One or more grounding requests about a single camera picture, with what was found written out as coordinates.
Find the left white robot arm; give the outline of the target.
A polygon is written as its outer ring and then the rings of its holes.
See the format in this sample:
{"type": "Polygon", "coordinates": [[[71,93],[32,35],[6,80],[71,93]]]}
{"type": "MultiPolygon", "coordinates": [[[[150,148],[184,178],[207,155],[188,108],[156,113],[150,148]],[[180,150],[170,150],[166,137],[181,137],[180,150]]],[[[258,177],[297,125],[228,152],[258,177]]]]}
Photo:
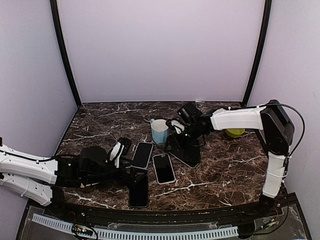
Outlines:
{"type": "Polygon", "coordinates": [[[85,147],[80,154],[40,157],[0,145],[0,184],[42,206],[50,206],[60,218],[71,213],[63,188],[88,188],[115,181],[129,189],[148,177],[145,169],[129,166],[126,155],[131,140],[121,137],[110,151],[85,147]]]}

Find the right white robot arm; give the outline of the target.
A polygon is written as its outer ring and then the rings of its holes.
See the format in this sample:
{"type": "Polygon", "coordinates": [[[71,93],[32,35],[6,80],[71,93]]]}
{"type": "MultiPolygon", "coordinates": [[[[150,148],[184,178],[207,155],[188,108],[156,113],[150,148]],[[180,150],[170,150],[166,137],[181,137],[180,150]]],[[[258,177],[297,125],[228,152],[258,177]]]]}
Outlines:
{"type": "Polygon", "coordinates": [[[255,205],[255,213],[266,217],[275,208],[272,199],[278,195],[297,149],[292,147],[295,126],[286,108],[294,110],[273,99],[262,105],[217,108],[203,113],[188,102],[177,111],[180,120],[171,118],[165,122],[173,133],[167,137],[164,149],[189,167],[195,167],[201,159],[199,138],[227,129],[262,131],[268,165],[261,194],[266,198],[255,205]]]}

